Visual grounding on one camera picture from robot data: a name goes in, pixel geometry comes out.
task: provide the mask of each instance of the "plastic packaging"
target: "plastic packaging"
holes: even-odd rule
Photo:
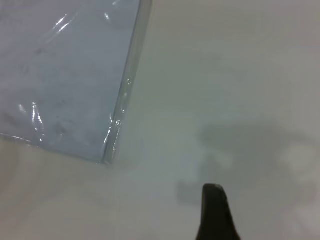
[[[0,0],[0,133],[111,163],[149,0]]]

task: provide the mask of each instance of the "white surface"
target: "white surface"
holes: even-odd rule
[[[319,239],[319,10],[155,0],[115,165],[3,142],[0,238],[195,239],[213,182],[244,240]]]

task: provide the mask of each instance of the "black object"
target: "black object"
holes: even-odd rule
[[[241,240],[231,215],[226,192],[220,185],[203,186],[201,225],[196,240]]]

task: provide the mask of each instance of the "clear plastic bag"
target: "clear plastic bag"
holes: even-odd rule
[[[149,0],[0,0],[0,133],[111,163]]]

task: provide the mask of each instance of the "plastic wrap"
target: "plastic wrap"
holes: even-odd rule
[[[0,0],[0,133],[111,163],[149,0]]]

